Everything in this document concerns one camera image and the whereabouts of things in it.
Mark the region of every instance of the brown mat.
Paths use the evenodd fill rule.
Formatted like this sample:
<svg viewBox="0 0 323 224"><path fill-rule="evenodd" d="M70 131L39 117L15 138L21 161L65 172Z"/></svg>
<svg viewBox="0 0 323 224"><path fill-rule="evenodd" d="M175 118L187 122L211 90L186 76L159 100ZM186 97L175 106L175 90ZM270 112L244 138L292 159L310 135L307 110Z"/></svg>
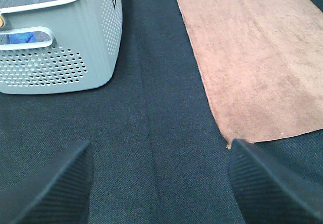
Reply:
<svg viewBox="0 0 323 224"><path fill-rule="evenodd" d="M323 13L310 0L177 1L229 143L323 128Z"/></svg>

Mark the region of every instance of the blue towel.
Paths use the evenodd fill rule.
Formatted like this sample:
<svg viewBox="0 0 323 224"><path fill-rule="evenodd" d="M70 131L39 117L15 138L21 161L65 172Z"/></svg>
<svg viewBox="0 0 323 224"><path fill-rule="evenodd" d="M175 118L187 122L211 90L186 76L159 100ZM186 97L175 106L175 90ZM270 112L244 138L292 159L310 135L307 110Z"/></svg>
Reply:
<svg viewBox="0 0 323 224"><path fill-rule="evenodd" d="M33 32L9 35L9 44L33 43L33 42L37 42L36 36Z"/></svg>

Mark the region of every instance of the brown towel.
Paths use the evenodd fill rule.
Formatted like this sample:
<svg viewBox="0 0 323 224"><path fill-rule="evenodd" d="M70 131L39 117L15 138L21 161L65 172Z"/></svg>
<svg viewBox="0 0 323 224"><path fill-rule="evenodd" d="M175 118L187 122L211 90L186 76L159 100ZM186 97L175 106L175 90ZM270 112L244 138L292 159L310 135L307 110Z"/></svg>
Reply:
<svg viewBox="0 0 323 224"><path fill-rule="evenodd" d="M228 147L323 128L323 13L310 0L177 1Z"/></svg>

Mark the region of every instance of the laundry basket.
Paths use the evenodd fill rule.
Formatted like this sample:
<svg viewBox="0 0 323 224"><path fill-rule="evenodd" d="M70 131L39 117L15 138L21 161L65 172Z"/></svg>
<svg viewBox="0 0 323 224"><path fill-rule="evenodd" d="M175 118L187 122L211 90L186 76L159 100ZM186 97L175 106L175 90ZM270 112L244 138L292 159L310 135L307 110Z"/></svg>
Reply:
<svg viewBox="0 0 323 224"><path fill-rule="evenodd" d="M0 91L49 94L97 88L115 68L121 0L0 0ZM10 44L10 34L43 34Z"/></svg>

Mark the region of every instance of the basket rim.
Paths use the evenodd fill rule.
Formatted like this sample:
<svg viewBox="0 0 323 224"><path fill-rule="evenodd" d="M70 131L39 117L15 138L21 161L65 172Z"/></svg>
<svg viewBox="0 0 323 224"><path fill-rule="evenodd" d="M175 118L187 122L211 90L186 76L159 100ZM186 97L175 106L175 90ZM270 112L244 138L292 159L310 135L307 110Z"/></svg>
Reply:
<svg viewBox="0 0 323 224"><path fill-rule="evenodd" d="M6 8L0 9L0 15L13 13L13 12L30 11L30 10L60 6L60 5L69 4L75 1L78 1L78 0L57 0L57 1L50 1L50 2L32 4L32 5L25 5L25 6L6 7Z"/></svg>

